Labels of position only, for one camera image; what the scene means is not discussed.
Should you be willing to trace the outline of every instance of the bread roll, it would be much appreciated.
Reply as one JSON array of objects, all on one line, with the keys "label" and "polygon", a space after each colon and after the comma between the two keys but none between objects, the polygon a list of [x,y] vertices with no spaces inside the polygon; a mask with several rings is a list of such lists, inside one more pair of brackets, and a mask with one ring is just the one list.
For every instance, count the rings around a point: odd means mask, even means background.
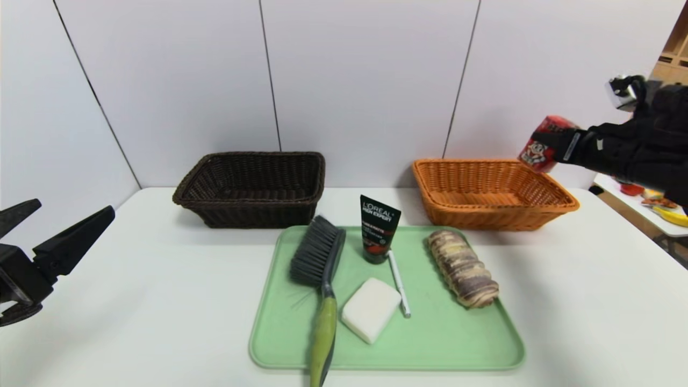
[{"label": "bread roll", "polygon": [[435,231],[428,237],[428,245],[461,305],[482,308],[492,304],[499,295],[499,284],[492,280],[490,272],[461,235],[449,230]]}]

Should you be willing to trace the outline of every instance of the wooden shelf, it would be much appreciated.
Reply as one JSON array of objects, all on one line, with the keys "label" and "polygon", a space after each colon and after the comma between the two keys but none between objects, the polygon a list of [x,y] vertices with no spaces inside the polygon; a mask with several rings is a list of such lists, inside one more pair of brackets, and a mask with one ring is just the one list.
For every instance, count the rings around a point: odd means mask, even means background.
[{"label": "wooden shelf", "polygon": [[684,4],[667,39],[652,77],[666,83],[688,85],[688,3]]}]

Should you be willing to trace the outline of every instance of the black tube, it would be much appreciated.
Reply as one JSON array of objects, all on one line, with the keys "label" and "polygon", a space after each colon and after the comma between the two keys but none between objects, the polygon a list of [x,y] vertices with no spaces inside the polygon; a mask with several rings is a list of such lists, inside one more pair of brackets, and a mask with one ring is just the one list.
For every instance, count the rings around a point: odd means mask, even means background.
[{"label": "black tube", "polygon": [[399,218],[401,211],[361,195],[361,232],[365,260],[381,264],[387,259]]}]

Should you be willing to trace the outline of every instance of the orange wicker basket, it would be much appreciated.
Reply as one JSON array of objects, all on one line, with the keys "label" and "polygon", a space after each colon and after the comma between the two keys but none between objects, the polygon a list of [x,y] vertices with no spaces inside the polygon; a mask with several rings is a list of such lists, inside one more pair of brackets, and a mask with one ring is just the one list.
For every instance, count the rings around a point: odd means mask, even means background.
[{"label": "orange wicker basket", "polygon": [[530,231],[580,207],[550,176],[517,160],[416,160],[413,174],[430,221],[443,226]]}]

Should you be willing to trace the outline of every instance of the pen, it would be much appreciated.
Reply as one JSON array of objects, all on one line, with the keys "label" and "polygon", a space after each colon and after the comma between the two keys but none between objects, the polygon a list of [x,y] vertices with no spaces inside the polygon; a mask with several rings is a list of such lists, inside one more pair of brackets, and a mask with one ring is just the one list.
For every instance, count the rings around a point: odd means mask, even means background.
[{"label": "pen", "polygon": [[399,274],[399,266],[396,265],[396,259],[394,259],[394,253],[392,253],[391,249],[387,252],[387,257],[391,266],[391,274],[394,276],[394,283],[396,283],[396,288],[399,294],[401,294],[401,309],[404,311],[404,317],[410,318],[411,308],[409,308],[409,300],[406,298],[404,284],[401,282],[401,274]]}]

